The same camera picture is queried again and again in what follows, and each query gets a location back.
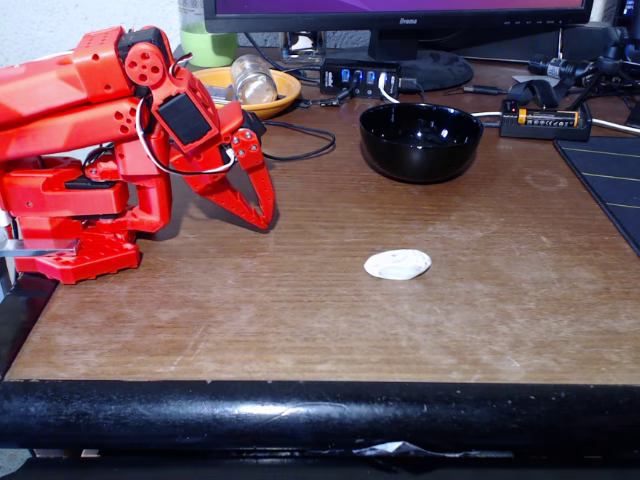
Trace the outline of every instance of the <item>battery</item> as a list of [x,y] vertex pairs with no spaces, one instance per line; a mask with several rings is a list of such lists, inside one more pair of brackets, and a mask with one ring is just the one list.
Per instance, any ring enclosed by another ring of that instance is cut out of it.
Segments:
[[518,124],[540,127],[578,128],[580,112],[518,110]]

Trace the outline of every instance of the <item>computer monitor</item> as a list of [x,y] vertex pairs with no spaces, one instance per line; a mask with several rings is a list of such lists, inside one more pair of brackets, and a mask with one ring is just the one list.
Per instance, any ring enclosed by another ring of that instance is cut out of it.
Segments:
[[210,32],[427,30],[585,23],[593,0],[205,0]]
[[442,88],[464,83],[471,67],[455,55],[420,51],[425,32],[469,28],[536,29],[586,23],[593,0],[205,0],[209,32],[371,30],[359,60],[414,61],[407,68]]

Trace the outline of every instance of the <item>white cable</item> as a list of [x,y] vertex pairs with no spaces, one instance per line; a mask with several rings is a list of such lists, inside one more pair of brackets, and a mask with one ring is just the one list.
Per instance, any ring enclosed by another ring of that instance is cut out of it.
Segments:
[[[136,133],[138,134],[138,138],[140,139],[140,143],[142,144],[142,148],[144,149],[144,152],[147,154],[147,157],[149,157],[149,159],[154,163],[154,165],[156,167],[158,167],[160,170],[162,170],[163,172],[167,172],[167,173],[173,173],[174,175],[183,175],[179,172],[176,172],[175,170],[171,170],[170,168],[165,167],[164,165],[162,165],[158,159],[155,157],[155,155],[153,154],[153,152],[151,152],[151,149],[149,148],[149,145],[147,144],[147,139],[144,137],[144,129],[142,128],[142,107],[144,105],[144,101],[146,100],[145,98],[142,98],[140,100],[140,103],[138,104],[138,110],[136,110]],[[214,174],[214,173],[223,173],[226,172],[227,170],[229,170],[233,164],[236,162],[236,156],[233,153],[233,149],[232,148],[227,148],[226,149],[227,155],[229,156],[230,160],[228,163],[225,163],[224,165],[222,165],[221,167],[218,168],[214,168],[212,170],[205,170],[204,172],[184,172],[185,174],[197,174],[197,175],[208,175],[208,174]]]
[[387,83],[387,74],[383,72],[380,74],[380,78],[378,79],[378,88],[380,89],[380,93],[384,98],[389,100],[391,103],[400,103],[398,100],[396,100],[395,98],[393,98],[391,95],[387,93],[387,91],[384,89],[385,83]]
[[639,128],[627,127],[625,125],[618,125],[617,123],[607,122],[606,120],[598,120],[594,118],[591,121],[594,125],[598,125],[604,128],[610,128],[612,130],[620,130],[621,132],[633,133],[634,135],[640,135]]
[[480,113],[472,113],[474,117],[501,117],[501,112],[480,112]]

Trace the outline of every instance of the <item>cable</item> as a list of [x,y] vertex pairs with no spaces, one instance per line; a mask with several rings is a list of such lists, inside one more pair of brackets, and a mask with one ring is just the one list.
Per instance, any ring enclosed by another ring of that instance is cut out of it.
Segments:
[[399,100],[396,100],[395,98],[393,98],[391,95],[387,93],[387,91],[384,89],[385,83],[387,83],[387,74],[385,72],[382,72],[380,74],[380,78],[378,78],[378,88],[380,89],[380,93],[384,98],[389,100],[391,103],[400,103]]
[[215,174],[215,173],[224,173],[224,172],[226,172],[227,170],[229,170],[233,166],[233,164],[236,162],[236,156],[233,153],[233,149],[231,149],[231,148],[227,148],[226,149],[227,155],[230,158],[228,163],[225,163],[221,167],[214,168],[212,170],[205,170],[203,172],[185,172],[185,171],[182,171],[182,170],[173,169],[171,167],[168,167],[168,166],[163,165],[162,163],[160,163],[160,161],[156,158],[156,156],[153,154],[153,152],[149,148],[149,144],[147,143],[147,139],[144,136],[144,129],[142,128],[142,113],[141,112],[142,112],[142,107],[145,104],[145,101],[147,100],[147,98],[148,97],[143,97],[140,100],[140,103],[138,104],[138,110],[136,110],[136,133],[138,134],[138,138],[140,139],[140,143],[142,144],[142,148],[144,149],[144,152],[147,154],[147,157],[149,157],[149,159],[154,163],[154,165],[156,167],[158,167],[163,172],[172,173],[174,175],[181,175],[183,177],[191,177],[191,176],[194,176],[194,175],[211,175],[211,174]]
[[422,85],[416,82],[416,87],[418,87],[418,89],[420,90],[420,100],[422,101],[422,103],[427,103],[427,99],[424,95],[424,88],[422,88]]
[[193,57],[193,53],[187,53],[183,56],[181,56],[178,60],[176,60],[175,62],[173,62],[171,64],[171,68],[169,69],[169,72],[171,72],[171,76],[173,78],[176,77],[176,67],[178,66],[179,63],[184,62],[185,60],[189,60],[190,58]]
[[[251,43],[251,45],[253,45],[253,48],[256,49],[256,51],[260,54],[260,56],[262,58],[264,58],[267,62],[269,62],[269,64],[275,68],[276,70],[280,71],[280,72],[294,72],[294,71],[302,71],[302,70],[315,70],[315,67],[317,67],[317,65],[302,65],[298,68],[292,68],[292,69],[287,69],[286,67],[283,67],[282,65],[278,64],[277,62],[275,62],[274,60],[271,59],[271,57],[269,57],[269,55],[267,55],[267,52],[265,52],[262,47],[260,45],[258,45],[258,42],[255,41],[255,39],[253,38],[253,36],[250,33],[244,32],[244,36],[247,38],[247,40],[249,40],[249,43]],[[315,85],[319,85],[320,84],[320,80],[319,79],[313,79],[313,78],[308,78],[305,77],[304,75],[296,75],[295,73],[291,73],[290,74],[292,77],[297,78],[298,80],[302,81],[302,82],[312,82]]]
[[476,118],[480,118],[480,117],[501,117],[502,116],[502,112],[480,112],[480,113],[472,113],[471,115],[473,115]]
[[594,118],[591,122],[594,125],[598,125],[599,127],[610,128],[611,130],[619,130],[621,132],[633,133],[634,135],[640,135],[640,128],[618,125],[617,123],[607,122],[606,120],[599,120],[597,118]]
[[98,160],[105,153],[110,153],[113,155],[113,144],[109,144],[111,146],[103,147],[100,145],[98,148],[95,148],[89,152],[89,154],[85,157],[84,162],[82,163],[82,174],[86,177],[86,168],[91,165],[93,162]]
[[317,135],[325,135],[329,137],[328,139],[326,139],[328,140],[327,144],[324,145],[323,147],[320,147],[317,150],[313,150],[312,152],[302,153],[300,155],[293,155],[291,157],[278,157],[276,155],[270,155],[268,153],[263,152],[263,155],[265,156],[265,158],[270,158],[271,160],[280,160],[280,161],[303,160],[305,158],[310,158],[310,157],[315,157],[316,155],[320,155],[321,153],[324,153],[327,150],[332,149],[336,144],[336,136],[333,133],[329,132],[328,130],[321,130],[319,128],[311,128],[311,127],[302,127],[300,125],[293,125],[291,123],[284,123],[284,122],[266,121],[263,123],[271,127],[289,128],[291,130],[295,130],[301,133],[306,133],[308,135],[317,134]]

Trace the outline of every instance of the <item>glass jar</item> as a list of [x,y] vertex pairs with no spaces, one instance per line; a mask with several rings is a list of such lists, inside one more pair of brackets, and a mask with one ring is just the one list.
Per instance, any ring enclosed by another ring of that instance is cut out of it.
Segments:
[[240,103],[256,105],[278,98],[278,88],[271,72],[257,55],[243,55],[231,65],[233,86]]

